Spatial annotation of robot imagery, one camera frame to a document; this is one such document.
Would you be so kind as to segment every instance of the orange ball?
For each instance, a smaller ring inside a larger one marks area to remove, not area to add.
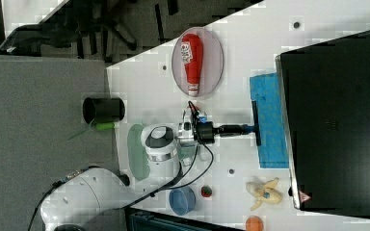
[[[246,220],[247,231],[263,231],[263,221],[260,217],[250,217]]]

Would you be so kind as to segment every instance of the black mug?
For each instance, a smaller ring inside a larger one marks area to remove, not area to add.
[[[124,118],[125,106],[120,98],[86,98],[83,118],[90,123],[118,122]]]

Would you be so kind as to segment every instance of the table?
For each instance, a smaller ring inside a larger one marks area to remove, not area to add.
[[[301,26],[294,29],[293,24]],[[336,39],[370,29],[370,1],[268,0],[230,15],[205,27],[215,33],[224,49],[225,68],[216,90],[195,102],[207,112],[215,125],[253,123],[249,78],[276,72],[275,56],[320,41]],[[125,100],[126,117],[116,129],[120,170],[128,169],[126,147],[122,141],[134,123],[177,123],[186,102],[191,99],[176,86],[172,77],[171,56],[176,39],[107,68],[112,95]],[[191,186],[197,193],[195,211],[184,218],[245,229],[249,216],[260,216],[266,231],[276,230],[370,230],[370,220],[314,213],[293,208],[287,191],[287,169],[260,169],[254,135],[216,140],[211,145],[215,162],[204,177]],[[201,150],[195,169],[184,182],[193,179],[209,163]],[[277,189],[282,202],[262,205],[251,212],[254,198],[245,190],[250,180],[267,181],[279,177]],[[213,196],[198,195],[202,185],[210,185]],[[168,193],[133,206],[173,215]]]
[[[26,24],[38,24],[49,18],[68,0],[1,0],[5,37]]]

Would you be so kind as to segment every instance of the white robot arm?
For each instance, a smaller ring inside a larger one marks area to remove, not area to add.
[[[174,186],[183,177],[177,155],[181,146],[213,143],[216,135],[239,136],[255,131],[248,125],[214,128],[212,122],[200,117],[197,122],[196,115],[193,106],[193,110],[188,108],[184,112],[182,123],[155,124],[143,130],[141,142],[150,160],[150,174],[130,187],[125,186],[113,172],[99,167],[69,175],[61,182],[63,185],[41,203],[40,214],[46,231],[84,231],[84,224],[100,213],[131,206]]]

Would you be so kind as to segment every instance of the white plate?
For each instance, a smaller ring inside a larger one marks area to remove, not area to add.
[[[216,36],[202,27],[188,29],[179,37],[172,53],[172,75],[176,84],[186,94],[188,94],[188,82],[180,48],[182,38],[187,34],[199,36],[203,44],[202,70],[197,96],[199,97],[212,92],[221,80],[224,69],[224,52]]]

